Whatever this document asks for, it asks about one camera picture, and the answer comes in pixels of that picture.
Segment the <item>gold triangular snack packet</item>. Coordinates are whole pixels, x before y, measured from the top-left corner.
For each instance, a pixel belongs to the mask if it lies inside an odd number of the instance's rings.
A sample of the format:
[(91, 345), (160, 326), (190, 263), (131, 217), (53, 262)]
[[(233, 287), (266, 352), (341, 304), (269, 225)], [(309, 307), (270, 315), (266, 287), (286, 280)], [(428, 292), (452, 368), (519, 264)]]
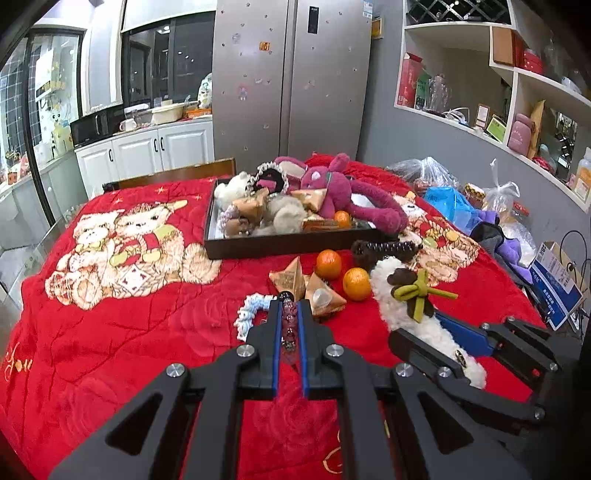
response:
[(301, 267), (301, 258), (295, 257), (286, 268), (280, 271), (271, 271), (270, 282), (278, 293), (288, 292), (294, 297), (294, 301), (301, 301), (305, 295), (304, 271)]

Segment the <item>white plush toy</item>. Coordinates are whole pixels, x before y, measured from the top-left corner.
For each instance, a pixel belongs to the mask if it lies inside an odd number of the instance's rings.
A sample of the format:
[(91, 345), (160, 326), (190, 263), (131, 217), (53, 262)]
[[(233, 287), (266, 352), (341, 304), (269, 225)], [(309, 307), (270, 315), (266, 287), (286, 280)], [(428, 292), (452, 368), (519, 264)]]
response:
[(233, 176), (228, 183), (219, 183), (213, 191), (216, 206), (224, 211), (233, 201), (245, 197), (249, 193), (251, 179), (252, 175), (242, 171)]

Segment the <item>cream plastic basin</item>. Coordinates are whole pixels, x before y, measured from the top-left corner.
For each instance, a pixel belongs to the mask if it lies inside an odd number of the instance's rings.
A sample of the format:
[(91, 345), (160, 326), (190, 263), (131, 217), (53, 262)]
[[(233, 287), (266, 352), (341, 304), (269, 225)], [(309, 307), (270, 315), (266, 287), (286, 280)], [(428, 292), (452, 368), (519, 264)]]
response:
[(183, 117), (184, 104), (171, 103), (169, 105), (161, 105), (151, 109), (151, 124), (162, 125), (174, 123)]

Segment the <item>blue white knitted scrunchie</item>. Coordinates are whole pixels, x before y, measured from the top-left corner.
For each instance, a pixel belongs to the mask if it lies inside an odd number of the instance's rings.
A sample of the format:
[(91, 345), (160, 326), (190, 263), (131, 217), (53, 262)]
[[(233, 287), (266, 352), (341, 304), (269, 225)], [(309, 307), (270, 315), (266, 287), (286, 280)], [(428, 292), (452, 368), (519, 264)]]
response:
[(236, 312), (236, 319), (233, 326), (236, 329), (236, 339), (245, 342), (249, 330), (253, 327), (254, 318), (259, 311), (270, 311), (270, 302), (276, 299), (273, 295), (253, 293), (245, 297), (242, 307)]

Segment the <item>black lace scrunchie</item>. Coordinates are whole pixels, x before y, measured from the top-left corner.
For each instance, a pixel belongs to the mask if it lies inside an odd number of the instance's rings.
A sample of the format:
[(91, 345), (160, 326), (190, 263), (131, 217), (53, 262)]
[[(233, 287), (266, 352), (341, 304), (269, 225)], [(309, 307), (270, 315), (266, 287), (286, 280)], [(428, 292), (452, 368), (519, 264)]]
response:
[(290, 181), (279, 164), (266, 162), (256, 169), (256, 175), (249, 181), (249, 188), (257, 192), (266, 188), (270, 194), (287, 194)]

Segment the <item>red teddy bear blanket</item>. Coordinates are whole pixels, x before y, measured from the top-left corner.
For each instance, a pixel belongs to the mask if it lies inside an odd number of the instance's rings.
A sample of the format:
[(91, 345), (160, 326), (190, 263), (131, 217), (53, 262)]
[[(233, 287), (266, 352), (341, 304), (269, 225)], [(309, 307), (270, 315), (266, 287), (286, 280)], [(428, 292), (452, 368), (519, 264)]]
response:
[[(61, 258), (76, 252), (76, 224), (93, 215), (147, 213), (148, 206), (186, 200), (167, 223), (185, 245), (204, 244), (214, 179), (169, 182), (101, 195), (86, 204), (56, 242), (40, 272), (24, 281), (24, 309), (6, 347), (1, 347), (1, 479), (24, 474), (47, 479), (52, 469), (127, 401), (180, 362), (211, 363), (236, 347), (238, 308), (246, 295), (274, 293), (271, 271), (283, 270), (294, 254), (226, 259), (219, 266), (197, 251), (196, 284), (174, 282), (147, 296), (102, 293), (91, 309), (73, 301), (73, 280), (57, 273)], [(434, 260), (419, 268), (459, 294), (436, 297), (438, 309), (474, 326), (502, 323), (513, 315), (543, 327), (540, 314), (505, 270), (482, 247), (456, 232), (420, 198), (427, 220), (413, 221), (412, 233), (439, 233)], [(369, 362), (392, 367), (399, 359), (388, 348), (388, 327), (372, 297), (351, 302), (325, 321), (335, 340)], [(297, 365), (281, 362), (279, 395), (246, 402), (239, 479), (342, 479), (341, 432), (334, 401), (308, 401), (301, 394)]]

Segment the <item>beige fluffy plush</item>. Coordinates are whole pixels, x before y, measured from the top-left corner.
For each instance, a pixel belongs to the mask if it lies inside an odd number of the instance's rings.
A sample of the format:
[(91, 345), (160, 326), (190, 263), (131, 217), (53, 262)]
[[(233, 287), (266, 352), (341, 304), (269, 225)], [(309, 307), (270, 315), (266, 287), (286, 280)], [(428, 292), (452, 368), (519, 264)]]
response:
[(266, 201), (266, 210), (253, 236), (298, 234), (303, 230), (307, 211), (300, 200), (290, 195), (277, 194)]

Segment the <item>wooden chair back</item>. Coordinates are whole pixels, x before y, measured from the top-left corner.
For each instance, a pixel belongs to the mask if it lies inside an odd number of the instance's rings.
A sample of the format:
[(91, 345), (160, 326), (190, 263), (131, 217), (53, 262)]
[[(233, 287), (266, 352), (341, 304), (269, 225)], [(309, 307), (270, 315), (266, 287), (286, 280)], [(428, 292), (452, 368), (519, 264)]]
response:
[(104, 193), (109, 193), (122, 189), (158, 185), (170, 182), (197, 180), (208, 177), (217, 178), (221, 176), (233, 176), (235, 173), (235, 158), (224, 158), (221, 160), (215, 160), (211, 163), (187, 166), (130, 179), (104, 183), (102, 185), (102, 189)]

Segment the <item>silver double door fridge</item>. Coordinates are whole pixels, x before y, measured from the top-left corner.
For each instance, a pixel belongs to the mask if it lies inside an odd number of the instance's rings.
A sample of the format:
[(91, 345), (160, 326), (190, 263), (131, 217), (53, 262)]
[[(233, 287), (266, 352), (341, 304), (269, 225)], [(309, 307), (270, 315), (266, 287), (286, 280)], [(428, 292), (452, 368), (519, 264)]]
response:
[(214, 153), (240, 170), (278, 156), (356, 157), (372, 40), (370, 1), (220, 1)]

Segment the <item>clear plastic bag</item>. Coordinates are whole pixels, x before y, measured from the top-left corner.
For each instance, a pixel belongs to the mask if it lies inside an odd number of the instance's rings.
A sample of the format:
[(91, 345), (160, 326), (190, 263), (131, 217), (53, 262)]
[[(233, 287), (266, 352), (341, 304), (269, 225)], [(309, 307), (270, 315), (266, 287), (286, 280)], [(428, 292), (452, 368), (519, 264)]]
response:
[(433, 157), (399, 161), (386, 170), (407, 182), (421, 197), (432, 187), (460, 187), (459, 180)]

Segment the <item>blue plastic bag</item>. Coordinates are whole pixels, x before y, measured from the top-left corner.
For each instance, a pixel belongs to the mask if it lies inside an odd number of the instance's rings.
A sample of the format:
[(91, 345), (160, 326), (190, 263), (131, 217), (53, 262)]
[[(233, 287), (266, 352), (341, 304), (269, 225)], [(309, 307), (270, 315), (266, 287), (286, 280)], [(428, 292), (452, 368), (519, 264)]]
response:
[(470, 235), (481, 221), (478, 210), (453, 187), (430, 187), (424, 200), (466, 235)]

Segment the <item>mandarin in tray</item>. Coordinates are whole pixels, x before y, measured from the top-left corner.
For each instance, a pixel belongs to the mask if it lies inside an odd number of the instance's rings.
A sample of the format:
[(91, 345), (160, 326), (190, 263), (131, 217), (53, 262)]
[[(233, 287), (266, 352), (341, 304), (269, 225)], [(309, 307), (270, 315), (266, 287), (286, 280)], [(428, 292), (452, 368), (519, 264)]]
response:
[(353, 226), (351, 215), (347, 211), (335, 211), (334, 221), (339, 226), (339, 229), (350, 229)]

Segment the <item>purple cloth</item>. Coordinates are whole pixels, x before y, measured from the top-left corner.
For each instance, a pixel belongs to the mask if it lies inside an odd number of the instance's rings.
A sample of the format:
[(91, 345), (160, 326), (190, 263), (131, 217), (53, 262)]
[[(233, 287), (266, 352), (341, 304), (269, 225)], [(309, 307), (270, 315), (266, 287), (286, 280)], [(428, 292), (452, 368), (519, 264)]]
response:
[(477, 210), (476, 213), (478, 222), (470, 237), (497, 261), (518, 286), (531, 286), (531, 272), (520, 264), (522, 250), (519, 240), (505, 235), (496, 212)]

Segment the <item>black microwave oven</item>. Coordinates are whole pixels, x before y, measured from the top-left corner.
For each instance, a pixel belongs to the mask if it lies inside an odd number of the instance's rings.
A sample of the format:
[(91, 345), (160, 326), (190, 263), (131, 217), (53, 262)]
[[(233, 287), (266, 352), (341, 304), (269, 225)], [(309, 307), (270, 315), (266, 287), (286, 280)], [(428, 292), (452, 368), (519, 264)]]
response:
[(115, 105), (85, 115), (70, 124), (75, 148), (86, 146), (113, 136), (125, 120), (122, 105)]

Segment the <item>dark brown hair claw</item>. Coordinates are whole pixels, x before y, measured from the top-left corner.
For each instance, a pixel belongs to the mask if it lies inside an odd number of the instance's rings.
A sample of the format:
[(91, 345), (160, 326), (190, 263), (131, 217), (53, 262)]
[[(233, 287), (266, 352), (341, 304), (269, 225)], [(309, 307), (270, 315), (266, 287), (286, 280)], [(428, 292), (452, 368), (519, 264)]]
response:
[(377, 263), (389, 257), (394, 257), (401, 263), (411, 262), (422, 250), (421, 245), (412, 241), (394, 242), (369, 242), (358, 240), (353, 243), (351, 251), (356, 267), (366, 270), (368, 273), (374, 269)]

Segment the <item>orange mandarin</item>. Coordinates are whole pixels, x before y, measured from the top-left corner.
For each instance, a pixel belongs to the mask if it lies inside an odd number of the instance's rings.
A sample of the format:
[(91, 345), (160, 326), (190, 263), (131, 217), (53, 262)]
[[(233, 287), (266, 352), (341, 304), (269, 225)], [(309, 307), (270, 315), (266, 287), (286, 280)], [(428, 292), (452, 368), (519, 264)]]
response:
[(363, 301), (372, 293), (369, 273), (359, 267), (351, 268), (342, 277), (342, 289), (353, 301)]
[(331, 249), (322, 250), (315, 259), (315, 274), (318, 277), (334, 280), (342, 272), (342, 258), (338, 252)]

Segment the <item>white wall shelf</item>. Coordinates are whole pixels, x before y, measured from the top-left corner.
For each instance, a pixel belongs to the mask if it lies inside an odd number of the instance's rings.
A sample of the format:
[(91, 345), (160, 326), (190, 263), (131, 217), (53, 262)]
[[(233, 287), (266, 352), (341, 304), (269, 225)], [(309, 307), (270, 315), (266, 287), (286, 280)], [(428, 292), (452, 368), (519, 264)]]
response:
[[(533, 34), (541, 29), (535, 26), (533, 11), (521, 1), (509, 1), (508, 24), (464, 20), (419, 24), (409, 16), (414, 5), (413, 1), (405, 1), (402, 7), (401, 58), (413, 54), (422, 59), (423, 69), (428, 74), (444, 75), (451, 88), (450, 105), (453, 108), (467, 108), (470, 114), (462, 124), (443, 115), (419, 110), (402, 99), (401, 86), (397, 87), (394, 107), (454, 127), (503, 150), (537, 171), (581, 210), (588, 212), (589, 198), (578, 196), (566, 184), (508, 146), (509, 129), (515, 116), (531, 112), (541, 100), (547, 107), (565, 114), (584, 129), (590, 128), (590, 100), (587, 97), (544, 75), (494, 60), (496, 28), (518, 32), (527, 45), (537, 43)], [(473, 126), (481, 104), (505, 119), (507, 131), (502, 139), (496, 140)]]

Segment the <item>black rectangular tray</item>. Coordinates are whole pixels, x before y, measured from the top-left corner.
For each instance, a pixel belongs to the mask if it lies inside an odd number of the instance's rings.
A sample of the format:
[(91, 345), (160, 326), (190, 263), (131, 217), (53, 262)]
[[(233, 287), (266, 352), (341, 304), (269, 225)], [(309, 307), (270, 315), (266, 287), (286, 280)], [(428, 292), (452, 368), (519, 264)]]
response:
[(315, 253), (328, 248), (342, 250), (351, 248), (356, 240), (370, 242), (388, 240), (383, 232), (370, 227), (225, 238), (216, 227), (219, 214), (221, 214), (221, 209), (216, 205), (214, 193), (211, 193), (204, 227), (204, 248), (211, 260)]

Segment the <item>white kitchen cabinet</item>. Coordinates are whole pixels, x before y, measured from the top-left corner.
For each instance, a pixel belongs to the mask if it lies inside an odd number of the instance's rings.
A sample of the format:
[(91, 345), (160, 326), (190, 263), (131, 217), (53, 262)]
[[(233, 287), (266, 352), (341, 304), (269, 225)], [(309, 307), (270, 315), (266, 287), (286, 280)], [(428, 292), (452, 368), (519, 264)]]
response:
[(120, 133), (75, 150), (87, 196), (102, 186), (214, 161), (211, 115)]

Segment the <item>blue white cardboard box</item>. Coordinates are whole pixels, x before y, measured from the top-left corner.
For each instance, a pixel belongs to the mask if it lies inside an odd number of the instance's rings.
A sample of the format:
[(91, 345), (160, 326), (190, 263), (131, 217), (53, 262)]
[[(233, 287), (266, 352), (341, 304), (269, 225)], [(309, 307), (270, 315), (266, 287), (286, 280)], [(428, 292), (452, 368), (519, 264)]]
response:
[(530, 265), (533, 286), (545, 300), (550, 328), (557, 331), (589, 298), (583, 275), (556, 242), (544, 242)]

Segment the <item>brown doll head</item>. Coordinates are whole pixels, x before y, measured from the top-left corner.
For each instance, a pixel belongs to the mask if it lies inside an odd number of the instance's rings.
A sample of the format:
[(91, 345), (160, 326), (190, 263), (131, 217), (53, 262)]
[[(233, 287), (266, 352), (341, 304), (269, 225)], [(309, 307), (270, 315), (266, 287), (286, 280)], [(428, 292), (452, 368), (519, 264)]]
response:
[(246, 218), (232, 218), (225, 222), (224, 236), (226, 238), (249, 236), (250, 234), (252, 234), (252, 225)]

